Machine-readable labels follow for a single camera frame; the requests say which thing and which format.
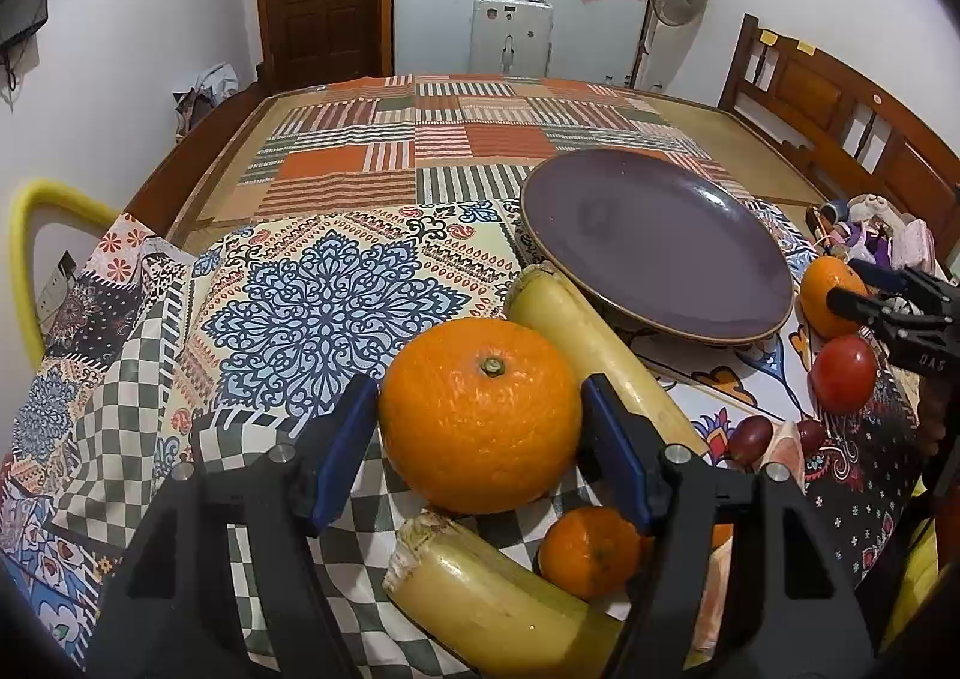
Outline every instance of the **wall socket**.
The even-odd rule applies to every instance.
[[[76,271],[77,263],[70,252],[64,252],[61,260],[56,263],[56,268],[51,276],[47,279],[46,285],[40,291],[40,296],[37,297],[37,320],[40,322],[40,332],[44,336],[54,325],[56,311],[64,304],[66,295],[77,282],[74,279]]]

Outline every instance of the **headboard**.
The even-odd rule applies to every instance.
[[[757,105],[760,114],[776,118],[748,118]],[[941,261],[960,239],[960,159],[901,102],[828,53],[761,29],[757,18],[745,15],[718,107],[771,143],[828,197],[878,193],[924,219]],[[784,133],[784,124],[794,138],[774,136]],[[887,127],[869,169],[868,148],[878,148],[877,133]],[[861,128],[852,139],[851,131]],[[795,145],[800,142],[806,145]]]

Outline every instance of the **large orange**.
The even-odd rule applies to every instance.
[[[613,593],[637,572],[648,540],[615,509],[584,506],[547,530],[536,562],[548,582],[589,600]]]
[[[867,294],[867,287],[847,263],[835,256],[818,256],[803,273],[800,281],[800,307],[820,337],[826,340],[841,335],[853,335],[859,324],[856,321],[841,319],[827,308],[827,292],[834,286],[852,292]]]
[[[418,335],[380,391],[387,457],[414,490],[460,514],[509,511],[554,486],[573,461],[581,412],[560,353],[501,319]]]

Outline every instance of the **banana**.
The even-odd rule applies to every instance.
[[[550,340],[580,381],[594,373],[606,374],[627,410],[649,418],[666,444],[707,453],[707,444],[656,378],[553,265],[544,262],[520,273],[504,313]]]
[[[432,512],[400,526],[383,589],[488,677],[597,679],[622,627]]]

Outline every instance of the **human hand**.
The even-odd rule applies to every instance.
[[[917,406],[920,426],[917,427],[917,447],[924,457],[936,456],[940,450],[940,442],[947,434],[944,422],[947,420],[947,406],[951,392],[952,384],[949,381],[920,378],[920,404]]]

